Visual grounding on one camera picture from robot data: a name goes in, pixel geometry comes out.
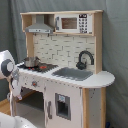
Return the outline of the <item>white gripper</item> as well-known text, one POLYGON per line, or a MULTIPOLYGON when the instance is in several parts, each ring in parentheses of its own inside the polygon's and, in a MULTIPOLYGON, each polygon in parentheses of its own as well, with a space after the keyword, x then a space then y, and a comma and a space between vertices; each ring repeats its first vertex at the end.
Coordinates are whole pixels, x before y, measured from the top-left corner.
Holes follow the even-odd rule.
POLYGON ((16 69, 11 74, 11 91, 14 97, 17 97, 19 100, 22 99, 21 96, 21 85, 19 83, 19 70, 16 69))

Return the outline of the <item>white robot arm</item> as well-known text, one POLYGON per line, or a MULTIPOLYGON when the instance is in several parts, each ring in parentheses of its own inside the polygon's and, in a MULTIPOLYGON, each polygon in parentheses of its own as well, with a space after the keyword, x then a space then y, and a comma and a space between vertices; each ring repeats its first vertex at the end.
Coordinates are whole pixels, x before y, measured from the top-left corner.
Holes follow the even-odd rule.
POLYGON ((19 100, 21 96, 21 85, 19 84, 19 69, 8 50, 0 52, 0 78, 7 78, 11 83, 11 91, 14 97, 19 100))

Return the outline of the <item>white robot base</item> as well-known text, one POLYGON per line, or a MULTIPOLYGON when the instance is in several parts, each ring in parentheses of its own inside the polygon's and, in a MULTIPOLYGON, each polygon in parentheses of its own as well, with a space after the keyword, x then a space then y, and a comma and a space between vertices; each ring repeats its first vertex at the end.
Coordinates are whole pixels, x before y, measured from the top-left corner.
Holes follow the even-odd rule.
POLYGON ((12 117, 0 112, 0 128, 37 128, 30 121, 20 116, 12 117))

